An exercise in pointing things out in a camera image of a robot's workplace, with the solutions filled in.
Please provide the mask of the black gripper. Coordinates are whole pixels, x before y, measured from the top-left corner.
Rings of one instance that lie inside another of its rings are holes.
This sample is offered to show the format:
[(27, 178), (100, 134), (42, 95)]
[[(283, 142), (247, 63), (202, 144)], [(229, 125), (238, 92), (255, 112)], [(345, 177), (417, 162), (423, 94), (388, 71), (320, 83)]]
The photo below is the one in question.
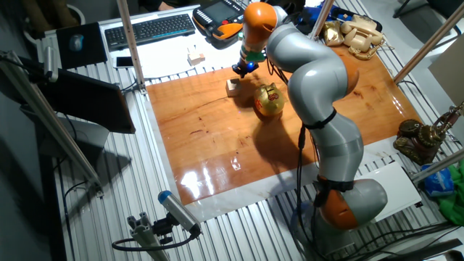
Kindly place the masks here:
[(247, 62), (245, 60), (240, 60), (236, 65), (232, 66), (233, 71), (244, 78), (247, 74), (252, 73), (259, 67), (259, 64), (256, 62)]

